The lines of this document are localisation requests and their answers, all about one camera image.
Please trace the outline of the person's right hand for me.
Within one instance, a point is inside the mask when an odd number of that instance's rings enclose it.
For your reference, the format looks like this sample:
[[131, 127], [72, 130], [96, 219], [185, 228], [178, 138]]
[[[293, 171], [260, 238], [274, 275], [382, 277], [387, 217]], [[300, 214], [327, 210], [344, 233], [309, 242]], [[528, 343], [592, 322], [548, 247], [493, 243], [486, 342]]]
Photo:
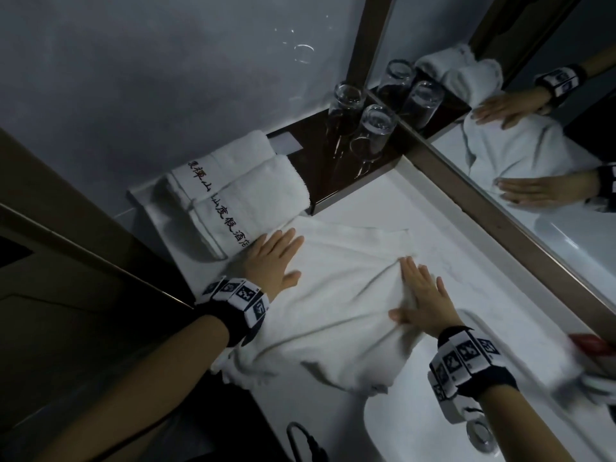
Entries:
[[435, 280], [430, 272], [430, 295], [428, 297], [416, 297], [413, 293], [413, 264], [416, 264], [411, 256], [399, 258], [402, 278], [405, 286], [409, 287], [415, 297], [416, 325], [423, 333], [437, 338], [447, 328], [464, 326], [465, 324], [458, 315], [453, 302], [448, 294], [448, 305], [435, 305], [434, 294], [436, 293]]

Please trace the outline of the person's left hand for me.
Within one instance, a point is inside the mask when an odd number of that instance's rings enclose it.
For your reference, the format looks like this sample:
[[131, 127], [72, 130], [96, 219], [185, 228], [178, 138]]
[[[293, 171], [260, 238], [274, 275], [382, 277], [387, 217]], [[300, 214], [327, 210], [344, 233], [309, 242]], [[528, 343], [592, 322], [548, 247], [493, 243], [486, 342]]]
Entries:
[[[270, 253], [260, 262], [244, 262], [243, 277], [254, 283], [261, 289], [270, 303], [273, 303], [275, 298], [281, 294], [280, 288], [281, 279], [287, 272], [287, 268], [291, 260], [275, 260], [272, 256], [272, 248], [276, 240], [285, 232], [277, 230], [269, 235]], [[297, 252], [304, 243], [304, 236], [297, 237]]]

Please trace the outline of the person's left forearm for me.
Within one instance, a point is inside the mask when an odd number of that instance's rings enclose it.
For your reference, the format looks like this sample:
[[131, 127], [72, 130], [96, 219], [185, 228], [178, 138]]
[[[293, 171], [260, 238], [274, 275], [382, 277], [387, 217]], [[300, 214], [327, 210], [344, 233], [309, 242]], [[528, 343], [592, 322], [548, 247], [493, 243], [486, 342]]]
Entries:
[[141, 360], [35, 462], [90, 462], [157, 423], [189, 395], [228, 339], [219, 319], [198, 318]]

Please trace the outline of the person's right forearm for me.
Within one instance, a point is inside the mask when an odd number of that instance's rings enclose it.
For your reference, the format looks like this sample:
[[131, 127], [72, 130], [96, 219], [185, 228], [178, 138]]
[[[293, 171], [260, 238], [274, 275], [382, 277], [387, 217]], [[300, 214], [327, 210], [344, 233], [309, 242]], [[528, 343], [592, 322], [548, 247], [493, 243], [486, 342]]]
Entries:
[[491, 386], [479, 404], [505, 462], [578, 462], [519, 390]]

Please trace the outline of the folded white embroidered towel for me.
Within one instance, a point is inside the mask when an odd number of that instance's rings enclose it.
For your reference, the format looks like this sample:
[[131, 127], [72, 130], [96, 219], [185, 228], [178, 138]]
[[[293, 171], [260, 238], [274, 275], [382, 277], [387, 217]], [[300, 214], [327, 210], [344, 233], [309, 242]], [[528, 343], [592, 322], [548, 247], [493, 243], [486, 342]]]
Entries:
[[267, 160], [189, 210], [212, 258], [236, 256], [311, 204], [307, 186], [284, 155]]
[[275, 156], [266, 134], [251, 131], [171, 170], [165, 175], [166, 187], [190, 217], [197, 205]]

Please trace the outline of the black wristband with marker tiles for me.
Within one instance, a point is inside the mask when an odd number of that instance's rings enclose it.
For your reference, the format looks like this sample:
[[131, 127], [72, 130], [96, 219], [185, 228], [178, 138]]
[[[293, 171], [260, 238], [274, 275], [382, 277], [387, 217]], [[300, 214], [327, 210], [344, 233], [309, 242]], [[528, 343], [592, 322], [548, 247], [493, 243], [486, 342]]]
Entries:
[[219, 319], [227, 328], [227, 348], [245, 346], [258, 334], [270, 307], [267, 295], [245, 278], [221, 276], [196, 299], [195, 313]]
[[441, 412], [455, 425], [479, 419], [479, 397], [489, 388], [518, 384], [494, 340], [464, 325], [451, 326], [437, 338], [437, 353], [427, 379]]

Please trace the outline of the dark glossy tray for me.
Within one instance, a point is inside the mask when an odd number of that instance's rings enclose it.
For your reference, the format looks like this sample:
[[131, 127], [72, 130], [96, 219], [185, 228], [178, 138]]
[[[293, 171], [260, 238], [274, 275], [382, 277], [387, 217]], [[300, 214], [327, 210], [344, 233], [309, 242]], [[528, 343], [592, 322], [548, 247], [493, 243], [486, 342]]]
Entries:
[[327, 116], [327, 110], [319, 111], [267, 134], [273, 149], [287, 153], [304, 180], [311, 200], [306, 213], [311, 216], [394, 169], [412, 142], [396, 128], [382, 155], [362, 162], [350, 151], [350, 136], [328, 130]]

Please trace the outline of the white sink basin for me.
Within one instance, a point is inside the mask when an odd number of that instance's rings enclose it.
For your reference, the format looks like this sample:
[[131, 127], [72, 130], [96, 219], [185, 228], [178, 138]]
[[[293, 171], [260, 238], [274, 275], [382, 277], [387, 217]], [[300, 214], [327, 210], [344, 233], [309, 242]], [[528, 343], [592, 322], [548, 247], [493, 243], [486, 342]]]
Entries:
[[[616, 424], [609, 411], [590, 405], [570, 412], [551, 397], [560, 380], [582, 371], [570, 349], [554, 341], [552, 328], [538, 344], [527, 342], [531, 352], [545, 353], [528, 361], [478, 314], [461, 310], [460, 316], [496, 340], [521, 393], [578, 462], [616, 462]], [[386, 462], [505, 462], [501, 450], [497, 455], [475, 450], [466, 423], [452, 425], [444, 418], [427, 379], [435, 347], [435, 339], [422, 339], [388, 393], [366, 402], [364, 423], [374, 446]]]

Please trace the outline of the clear drinking glass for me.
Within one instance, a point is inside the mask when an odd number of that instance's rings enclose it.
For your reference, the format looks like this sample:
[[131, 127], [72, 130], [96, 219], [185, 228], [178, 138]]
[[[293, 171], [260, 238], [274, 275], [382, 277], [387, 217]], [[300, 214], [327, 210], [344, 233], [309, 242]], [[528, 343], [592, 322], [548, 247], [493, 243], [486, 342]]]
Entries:
[[343, 81], [333, 91], [327, 117], [327, 134], [330, 137], [347, 136], [357, 129], [365, 105], [362, 88]]
[[389, 108], [369, 105], [364, 109], [358, 127], [352, 134], [350, 152], [363, 164], [375, 162], [381, 157], [396, 124], [396, 114]]

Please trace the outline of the metal sink drain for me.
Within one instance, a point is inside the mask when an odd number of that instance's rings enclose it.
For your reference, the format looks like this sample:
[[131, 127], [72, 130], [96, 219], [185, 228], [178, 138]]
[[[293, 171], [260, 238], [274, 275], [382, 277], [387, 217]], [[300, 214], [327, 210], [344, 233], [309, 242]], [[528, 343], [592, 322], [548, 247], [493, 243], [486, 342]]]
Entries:
[[466, 433], [470, 443], [478, 452], [484, 455], [497, 455], [500, 453], [497, 439], [484, 416], [467, 421]]

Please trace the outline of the red object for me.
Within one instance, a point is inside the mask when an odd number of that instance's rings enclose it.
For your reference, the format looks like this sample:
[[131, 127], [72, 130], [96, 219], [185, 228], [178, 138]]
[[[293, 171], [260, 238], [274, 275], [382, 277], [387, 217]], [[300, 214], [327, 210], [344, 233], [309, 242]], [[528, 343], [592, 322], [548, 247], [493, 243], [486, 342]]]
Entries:
[[569, 339], [598, 366], [616, 372], [616, 346], [594, 334], [569, 334]]

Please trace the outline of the brown wooden door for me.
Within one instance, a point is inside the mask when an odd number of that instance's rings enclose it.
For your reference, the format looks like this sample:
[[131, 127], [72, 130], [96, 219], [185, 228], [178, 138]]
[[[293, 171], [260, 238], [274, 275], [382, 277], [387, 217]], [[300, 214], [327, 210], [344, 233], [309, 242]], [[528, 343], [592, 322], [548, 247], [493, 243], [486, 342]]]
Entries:
[[0, 128], [1, 462], [30, 462], [193, 299], [172, 264]]

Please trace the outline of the bronze framed wall mirror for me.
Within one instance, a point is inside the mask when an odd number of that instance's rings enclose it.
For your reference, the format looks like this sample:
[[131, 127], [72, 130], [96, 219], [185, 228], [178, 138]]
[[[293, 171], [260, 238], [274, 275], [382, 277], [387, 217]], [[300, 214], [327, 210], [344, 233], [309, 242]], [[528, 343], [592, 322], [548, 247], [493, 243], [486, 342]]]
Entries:
[[539, 289], [540, 294], [548, 295], [547, 300], [534, 301], [562, 330], [581, 333], [589, 329], [605, 341], [616, 343], [616, 312], [609, 300], [595, 293], [533, 239], [501, 205], [437, 154], [432, 141], [450, 131], [463, 111], [461, 106], [446, 108], [450, 115], [438, 117], [436, 130], [428, 137], [401, 121], [403, 131], [395, 133], [398, 141], [392, 143], [403, 155], [398, 160], [422, 173], [507, 252], [503, 262], [495, 259], [494, 263], [512, 264], [507, 267], [512, 281], [526, 294]]

